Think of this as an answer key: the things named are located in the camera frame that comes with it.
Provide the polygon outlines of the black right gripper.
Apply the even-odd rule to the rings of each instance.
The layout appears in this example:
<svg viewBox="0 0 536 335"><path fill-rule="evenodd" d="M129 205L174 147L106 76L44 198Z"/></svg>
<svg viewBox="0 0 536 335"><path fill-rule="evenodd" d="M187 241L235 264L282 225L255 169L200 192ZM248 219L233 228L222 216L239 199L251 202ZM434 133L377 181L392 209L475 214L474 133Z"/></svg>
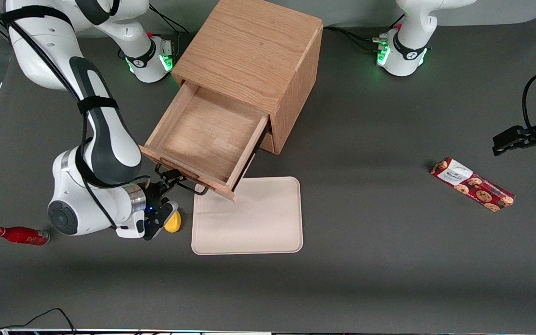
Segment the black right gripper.
<svg viewBox="0 0 536 335"><path fill-rule="evenodd" d="M147 188L143 188L146 196L143 239L146 241L155 238L160 230L164 228L165 222L168 219L169 210L163 207L168 200L162 199L174 188L177 182L184 179L184 176L179 170L172 169L162 172L161 179L162 181L149 184Z"/></svg>

